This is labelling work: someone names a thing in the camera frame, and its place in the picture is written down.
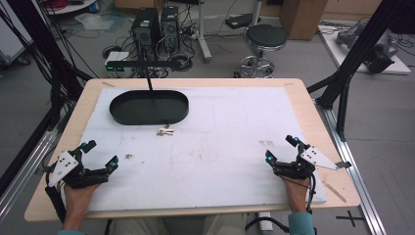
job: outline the black stool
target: black stool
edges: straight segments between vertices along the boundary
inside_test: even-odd
[[[257,56],[248,56],[241,61],[239,70],[250,77],[272,77],[275,67],[264,58],[268,51],[278,51],[287,43],[283,28],[269,24],[258,24],[247,30],[247,42],[259,51]]]

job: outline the chair base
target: chair base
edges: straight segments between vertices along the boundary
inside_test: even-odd
[[[258,56],[248,56],[239,64],[239,70],[249,77],[271,78],[275,67],[268,59]]]

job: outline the hand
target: hand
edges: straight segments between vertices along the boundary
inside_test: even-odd
[[[292,212],[306,212],[305,196],[310,179],[293,179],[281,177],[286,185],[288,204]]]
[[[64,230],[80,230],[83,219],[88,213],[89,202],[100,184],[81,189],[72,189],[67,184],[64,187],[67,198],[67,215],[64,221]]]

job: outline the sleeve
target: sleeve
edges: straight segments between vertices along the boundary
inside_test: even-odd
[[[86,235],[86,233],[74,230],[61,230],[58,232],[58,235]]]
[[[295,212],[288,216],[290,235],[314,235],[312,216],[308,212]]]

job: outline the table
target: table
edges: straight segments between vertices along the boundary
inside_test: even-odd
[[[302,135],[334,163],[340,161],[337,150],[318,115],[305,86],[299,79],[155,79],[154,87],[283,87],[298,119]],[[61,140],[52,157],[51,163],[63,150],[70,150],[78,146],[82,132],[91,116],[100,92],[106,87],[145,88],[145,79],[93,79],[88,81],[76,105]],[[328,202],[313,205],[313,208],[356,207],[359,197],[344,169],[332,171],[326,168],[317,168]],[[46,186],[44,178],[40,181],[24,214],[28,221],[45,221],[58,219],[53,206],[44,192]],[[88,214],[89,218],[131,217],[131,216],[166,216],[185,214],[212,214],[226,212],[269,212],[287,210],[288,206],[248,206],[248,207],[222,207],[222,208],[191,208],[180,210],[156,211],[99,211]]]

